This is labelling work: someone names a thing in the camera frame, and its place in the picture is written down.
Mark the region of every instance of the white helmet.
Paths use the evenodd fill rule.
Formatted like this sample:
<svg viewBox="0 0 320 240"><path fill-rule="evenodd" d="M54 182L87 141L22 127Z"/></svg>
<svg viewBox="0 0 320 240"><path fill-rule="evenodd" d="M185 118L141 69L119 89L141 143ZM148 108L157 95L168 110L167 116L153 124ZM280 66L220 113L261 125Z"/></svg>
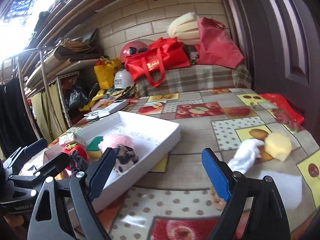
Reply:
<svg viewBox="0 0 320 240"><path fill-rule="evenodd" d="M126 89L134 84L134 81L128 71L125 69L120 69L116 75L114 80L115 88Z"/></svg>

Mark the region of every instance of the brown door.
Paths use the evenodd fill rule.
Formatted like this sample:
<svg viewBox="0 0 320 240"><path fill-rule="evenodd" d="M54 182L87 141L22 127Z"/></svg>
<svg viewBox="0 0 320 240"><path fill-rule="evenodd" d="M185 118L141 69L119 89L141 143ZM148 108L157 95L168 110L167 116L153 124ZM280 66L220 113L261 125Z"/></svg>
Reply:
<svg viewBox="0 0 320 240"><path fill-rule="evenodd" d="M257 93L283 95L320 143L319 25L303 0L227 0Z"/></svg>

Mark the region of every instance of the fruit print tablecloth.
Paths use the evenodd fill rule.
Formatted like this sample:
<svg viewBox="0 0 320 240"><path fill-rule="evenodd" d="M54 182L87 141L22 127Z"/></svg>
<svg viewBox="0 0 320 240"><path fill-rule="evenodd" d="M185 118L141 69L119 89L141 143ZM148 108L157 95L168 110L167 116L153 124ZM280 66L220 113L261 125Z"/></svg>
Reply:
<svg viewBox="0 0 320 240"><path fill-rule="evenodd" d="M132 99L126 111L178 122L182 138L152 171L99 214L111 239L206 239L221 212L212 202L201 151L210 147L228 162L241 142L251 138L252 128L283 133L291 139L293 151L283 163L261 151L262 158L246 176L280 174L275 178L278 188L286 184L281 174L286 179L294 176L302 188L283 187L280 192L297 197L294 203L285 203L292 239L311 222L320 205L319 146L303 127L254 91L206 90ZM244 229L250 205L250 201L245 205L236 236Z"/></svg>

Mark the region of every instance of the metal bolt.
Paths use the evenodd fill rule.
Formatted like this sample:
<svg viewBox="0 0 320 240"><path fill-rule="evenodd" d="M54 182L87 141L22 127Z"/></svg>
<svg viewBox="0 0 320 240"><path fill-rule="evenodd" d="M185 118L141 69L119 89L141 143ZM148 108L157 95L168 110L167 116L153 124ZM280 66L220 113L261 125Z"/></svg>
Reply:
<svg viewBox="0 0 320 240"><path fill-rule="evenodd" d="M47 177L46 179L45 179L45 182L46 183L50 183L50 182L52 182L53 181L53 177Z"/></svg>
<svg viewBox="0 0 320 240"><path fill-rule="evenodd" d="M77 174L76 174L76 177L77 178L82 178L84 176L84 172L83 171L79 171Z"/></svg>
<svg viewBox="0 0 320 240"><path fill-rule="evenodd" d="M272 182L272 181L273 181L273 179L272 179L270 176L266 176L266 177L265 177L265 180L266 180L267 182Z"/></svg>
<svg viewBox="0 0 320 240"><path fill-rule="evenodd" d="M242 173L239 172L239 171L234 171L234 172L232 173L232 175L233 175L235 178L240 178L240 177L242 176Z"/></svg>
<svg viewBox="0 0 320 240"><path fill-rule="evenodd" d="M31 190L31 197L34 197L37 194L37 191L35 189Z"/></svg>

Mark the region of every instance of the checkered cloth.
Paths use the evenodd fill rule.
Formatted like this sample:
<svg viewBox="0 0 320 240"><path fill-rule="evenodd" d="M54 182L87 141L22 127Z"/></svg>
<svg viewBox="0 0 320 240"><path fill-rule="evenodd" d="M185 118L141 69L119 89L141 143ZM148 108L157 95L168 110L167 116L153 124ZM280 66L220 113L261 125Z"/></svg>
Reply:
<svg viewBox="0 0 320 240"><path fill-rule="evenodd" d="M140 97L165 95L181 92L201 91L215 88L251 88L251 76L245 65L230 69L216 65L193 65L186 68L167 70L166 77L157 87L152 87L145 76L137 82ZM160 72L152 72L154 81Z"/></svg>

